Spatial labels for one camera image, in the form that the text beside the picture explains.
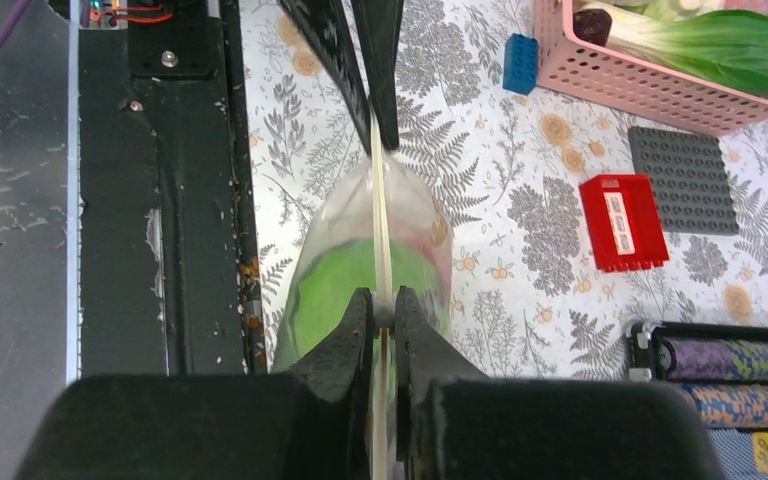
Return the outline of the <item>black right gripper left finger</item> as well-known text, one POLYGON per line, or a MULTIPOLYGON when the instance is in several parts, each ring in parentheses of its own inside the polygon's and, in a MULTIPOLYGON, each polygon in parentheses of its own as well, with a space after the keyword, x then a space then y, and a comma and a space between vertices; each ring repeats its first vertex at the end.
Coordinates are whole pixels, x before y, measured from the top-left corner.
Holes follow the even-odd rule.
POLYGON ((269 375, 91 376, 44 416, 20 479, 367 479, 373 299, 269 375))

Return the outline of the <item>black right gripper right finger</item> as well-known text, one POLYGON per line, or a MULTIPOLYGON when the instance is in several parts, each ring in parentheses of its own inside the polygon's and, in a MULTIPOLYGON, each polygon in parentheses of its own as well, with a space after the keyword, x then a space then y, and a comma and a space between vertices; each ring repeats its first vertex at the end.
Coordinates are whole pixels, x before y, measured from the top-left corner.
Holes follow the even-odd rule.
POLYGON ((410 479, 721 479, 696 411, 670 386, 494 378, 395 300, 397 457, 410 479))

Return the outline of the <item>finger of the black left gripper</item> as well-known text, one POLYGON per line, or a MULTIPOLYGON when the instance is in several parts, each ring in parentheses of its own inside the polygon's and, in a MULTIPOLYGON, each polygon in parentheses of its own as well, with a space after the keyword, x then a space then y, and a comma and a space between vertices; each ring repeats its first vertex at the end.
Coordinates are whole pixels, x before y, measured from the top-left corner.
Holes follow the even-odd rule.
POLYGON ((403 0, 352 0, 357 34, 383 148, 399 148, 395 67, 403 0))
POLYGON ((342 2, 280 0, 279 5, 340 90, 361 145, 369 154, 370 108, 342 2))

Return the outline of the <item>clear zip top bag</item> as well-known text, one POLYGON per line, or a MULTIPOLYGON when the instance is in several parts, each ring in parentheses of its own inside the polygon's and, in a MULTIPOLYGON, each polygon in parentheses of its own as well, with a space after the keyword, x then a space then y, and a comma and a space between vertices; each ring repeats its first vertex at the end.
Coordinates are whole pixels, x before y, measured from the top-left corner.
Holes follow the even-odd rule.
POLYGON ((422 346, 450 336, 452 240, 428 186, 373 122, 370 157, 309 225, 273 369, 306 389, 288 479, 394 479, 423 467, 432 375, 422 346))

